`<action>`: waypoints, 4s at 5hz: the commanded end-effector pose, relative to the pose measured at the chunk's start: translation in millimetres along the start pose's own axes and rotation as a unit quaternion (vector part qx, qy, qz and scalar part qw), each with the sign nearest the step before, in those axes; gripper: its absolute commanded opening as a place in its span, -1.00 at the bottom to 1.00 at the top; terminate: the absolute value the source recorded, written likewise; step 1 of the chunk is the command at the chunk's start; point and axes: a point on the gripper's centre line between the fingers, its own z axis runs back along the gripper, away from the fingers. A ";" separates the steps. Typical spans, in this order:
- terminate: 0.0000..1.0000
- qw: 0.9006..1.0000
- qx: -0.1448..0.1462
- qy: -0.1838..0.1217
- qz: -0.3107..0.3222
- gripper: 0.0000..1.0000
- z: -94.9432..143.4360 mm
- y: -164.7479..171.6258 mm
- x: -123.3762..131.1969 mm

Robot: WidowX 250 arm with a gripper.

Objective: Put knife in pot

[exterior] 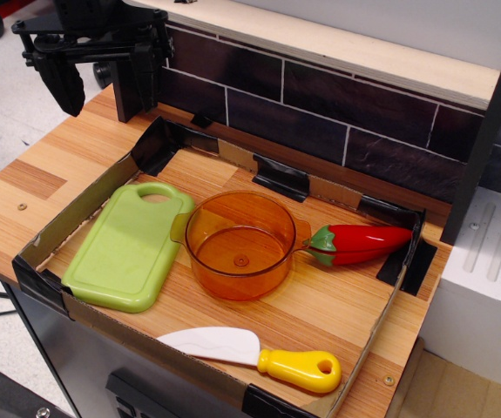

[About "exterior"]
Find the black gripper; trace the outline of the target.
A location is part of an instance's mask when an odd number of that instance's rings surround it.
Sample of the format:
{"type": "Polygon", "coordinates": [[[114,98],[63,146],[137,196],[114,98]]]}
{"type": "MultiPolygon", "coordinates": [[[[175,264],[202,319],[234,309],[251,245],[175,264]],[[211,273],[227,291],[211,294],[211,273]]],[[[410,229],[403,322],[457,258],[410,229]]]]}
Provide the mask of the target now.
{"type": "Polygon", "coordinates": [[[173,55],[163,10],[125,1],[55,1],[55,11],[12,25],[26,64],[37,70],[65,113],[76,117],[85,103],[75,64],[130,62],[145,112],[158,105],[162,63],[173,55]]]}

